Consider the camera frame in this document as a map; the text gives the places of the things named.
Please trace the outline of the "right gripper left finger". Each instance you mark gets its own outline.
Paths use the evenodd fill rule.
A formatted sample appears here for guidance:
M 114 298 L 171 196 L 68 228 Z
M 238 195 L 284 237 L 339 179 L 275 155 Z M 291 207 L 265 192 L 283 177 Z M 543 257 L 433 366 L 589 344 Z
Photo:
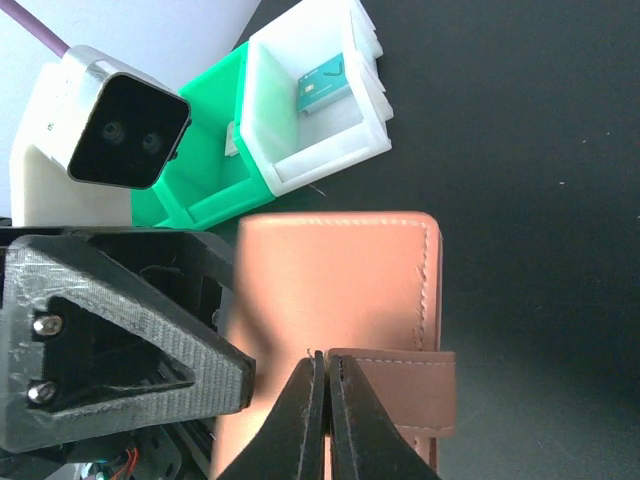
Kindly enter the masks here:
M 325 470 L 326 367 L 301 359 L 254 438 L 219 475 L 238 480 L 322 479 Z

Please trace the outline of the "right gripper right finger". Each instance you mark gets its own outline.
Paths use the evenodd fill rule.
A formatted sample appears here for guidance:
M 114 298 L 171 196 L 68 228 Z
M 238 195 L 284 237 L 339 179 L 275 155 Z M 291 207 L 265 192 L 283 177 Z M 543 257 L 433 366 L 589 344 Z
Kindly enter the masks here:
M 429 480 L 438 475 L 402 438 L 356 359 L 329 363 L 331 473 L 340 480 Z

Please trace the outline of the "pink leather card holder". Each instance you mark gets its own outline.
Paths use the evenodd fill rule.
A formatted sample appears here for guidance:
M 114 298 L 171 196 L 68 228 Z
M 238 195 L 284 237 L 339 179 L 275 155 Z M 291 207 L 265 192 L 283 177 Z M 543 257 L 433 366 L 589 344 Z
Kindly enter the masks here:
M 238 225 L 228 340 L 256 362 L 251 404 L 219 418 L 211 472 L 255 437 L 298 361 L 353 356 L 431 467 L 455 431 L 456 359 L 440 348 L 442 235 L 420 212 L 251 215 Z

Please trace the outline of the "teal card in bin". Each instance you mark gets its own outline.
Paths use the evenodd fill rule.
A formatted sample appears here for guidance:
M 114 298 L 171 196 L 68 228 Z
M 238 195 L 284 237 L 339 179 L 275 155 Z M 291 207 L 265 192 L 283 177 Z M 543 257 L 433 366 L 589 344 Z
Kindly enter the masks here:
M 342 99 L 350 92 L 344 57 L 340 53 L 299 78 L 297 110 L 311 114 Z

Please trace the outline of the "green plastic bin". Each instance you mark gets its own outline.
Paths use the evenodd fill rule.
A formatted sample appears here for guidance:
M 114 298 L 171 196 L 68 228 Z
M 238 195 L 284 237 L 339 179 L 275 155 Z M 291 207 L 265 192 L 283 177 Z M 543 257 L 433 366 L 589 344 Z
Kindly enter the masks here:
M 159 180 L 131 193 L 134 225 L 206 230 L 275 199 L 240 136 L 247 54 L 243 43 L 178 90 L 191 125 Z

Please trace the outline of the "white plastic bin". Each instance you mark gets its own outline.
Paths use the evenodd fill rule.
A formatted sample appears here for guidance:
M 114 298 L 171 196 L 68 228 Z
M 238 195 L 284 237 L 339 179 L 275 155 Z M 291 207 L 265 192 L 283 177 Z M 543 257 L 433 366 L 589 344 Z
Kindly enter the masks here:
M 274 195 L 391 149 L 382 54 L 359 1 L 301 1 L 249 38 L 239 134 Z

